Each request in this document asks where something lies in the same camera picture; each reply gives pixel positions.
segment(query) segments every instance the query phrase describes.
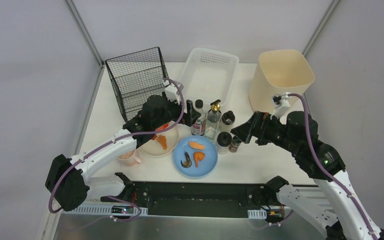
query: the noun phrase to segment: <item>black bottle cap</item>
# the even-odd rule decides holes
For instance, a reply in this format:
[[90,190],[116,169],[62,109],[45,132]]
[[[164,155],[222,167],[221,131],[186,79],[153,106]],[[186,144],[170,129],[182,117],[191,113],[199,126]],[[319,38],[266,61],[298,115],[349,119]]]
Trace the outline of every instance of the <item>black bottle cap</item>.
[[229,147],[232,143],[232,135],[227,131],[220,132],[217,137],[217,144],[221,147]]
[[232,111],[227,111],[221,117],[221,121],[226,125],[232,125],[235,122],[235,115]]
[[204,102],[201,99],[195,101],[195,108],[202,109],[204,106]]

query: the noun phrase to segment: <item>beige plastic bin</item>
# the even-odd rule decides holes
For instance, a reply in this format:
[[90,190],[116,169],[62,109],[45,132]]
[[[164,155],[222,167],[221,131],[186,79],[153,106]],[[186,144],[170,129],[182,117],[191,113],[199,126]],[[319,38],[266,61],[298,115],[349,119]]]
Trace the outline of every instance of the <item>beige plastic bin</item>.
[[[299,51],[287,49],[263,52],[258,58],[249,101],[254,111],[273,113],[273,95],[284,92],[302,95],[313,82],[314,73]],[[291,97],[291,107],[297,100],[297,97]]]

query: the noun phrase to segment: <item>orange food piece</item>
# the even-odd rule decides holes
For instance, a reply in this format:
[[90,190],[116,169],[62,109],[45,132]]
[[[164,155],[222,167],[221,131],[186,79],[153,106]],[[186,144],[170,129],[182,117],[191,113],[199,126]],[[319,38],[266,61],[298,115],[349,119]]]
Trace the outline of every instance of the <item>orange food piece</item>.
[[204,150],[205,146],[197,143],[196,141],[189,141],[189,146],[193,149]]
[[[159,128],[155,129],[155,131],[160,131],[160,130],[166,129],[168,126],[169,126],[169,124],[166,123],[166,124],[160,126]],[[156,138],[157,138],[157,135],[154,134],[154,136],[152,137],[152,140],[155,140]]]
[[166,138],[166,136],[164,136],[164,135],[159,135],[159,136],[156,138],[156,141],[157,141],[159,144],[161,144],[162,149],[167,150],[167,138]]
[[202,161],[205,158],[205,153],[201,151],[196,151],[193,153],[193,160],[195,160],[195,167],[198,167],[198,162]]

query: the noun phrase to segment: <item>white plastic basket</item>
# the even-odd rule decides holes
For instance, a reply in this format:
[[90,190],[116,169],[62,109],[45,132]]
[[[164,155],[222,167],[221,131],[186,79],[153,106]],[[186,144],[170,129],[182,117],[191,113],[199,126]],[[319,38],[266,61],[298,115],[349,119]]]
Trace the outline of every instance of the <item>white plastic basket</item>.
[[229,53],[200,47],[192,49],[178,80],[183,84],[185,99],[193,102],[201,99],[205,109],[220,99],[220,105],[225,108],[238,64],[239,58]]

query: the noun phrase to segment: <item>white plate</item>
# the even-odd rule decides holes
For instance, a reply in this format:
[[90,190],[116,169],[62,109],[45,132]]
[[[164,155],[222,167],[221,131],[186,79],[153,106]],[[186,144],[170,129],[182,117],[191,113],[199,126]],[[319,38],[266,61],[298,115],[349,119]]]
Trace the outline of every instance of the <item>white plate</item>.
[[142,145],[139,149],[143,153],[150,155],[150,156],[153,156],[153,157],[162,157],[164,155],[169,154],[171,151],[173,151],[173,149],[175,149],[176,145],[179,142],[178,127],[175,126],[166,132],[157,134],[156,136],[158,137],[160,135],[165,136],[165,138],[167,139],[167,149],[166,150],[163,149],[163,146],[157,141],[157,139],[149,140],[147,143]]

